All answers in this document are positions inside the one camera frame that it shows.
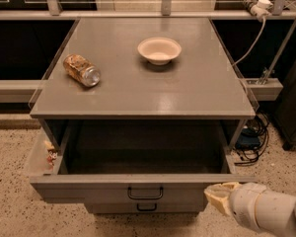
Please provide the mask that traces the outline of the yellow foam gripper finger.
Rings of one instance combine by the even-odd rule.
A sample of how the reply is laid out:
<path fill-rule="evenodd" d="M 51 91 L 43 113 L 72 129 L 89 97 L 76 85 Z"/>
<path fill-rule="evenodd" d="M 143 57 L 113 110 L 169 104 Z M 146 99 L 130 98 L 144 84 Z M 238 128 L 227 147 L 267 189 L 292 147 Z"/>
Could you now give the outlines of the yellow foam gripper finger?
<path fill-rule="evenodd" d="M 220 213 L 231 216 L 229 196 L 231 189 L 223 185 L 211 185 L 204 190 L 208 202 L 213 205 Z"/>
<path fill-rule="evenodd" d="M 237 189 L 241 184 L 238 182 L 228 182 L 228 183 L 223 183 L 222 186 L 229 189 L 230 191 L 233 191 Z"/>

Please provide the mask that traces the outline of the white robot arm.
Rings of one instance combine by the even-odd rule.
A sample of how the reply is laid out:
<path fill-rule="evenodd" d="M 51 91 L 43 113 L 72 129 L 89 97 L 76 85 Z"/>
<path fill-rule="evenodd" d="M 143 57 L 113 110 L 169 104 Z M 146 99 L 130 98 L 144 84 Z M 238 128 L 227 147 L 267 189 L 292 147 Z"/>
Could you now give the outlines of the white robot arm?
<path fill-rule="evenodd" d="M 204 190 L 208 202 L 223 215 L 256 233 L 296 237 L 296 197 L 257 183 L 215 184 Z"/>

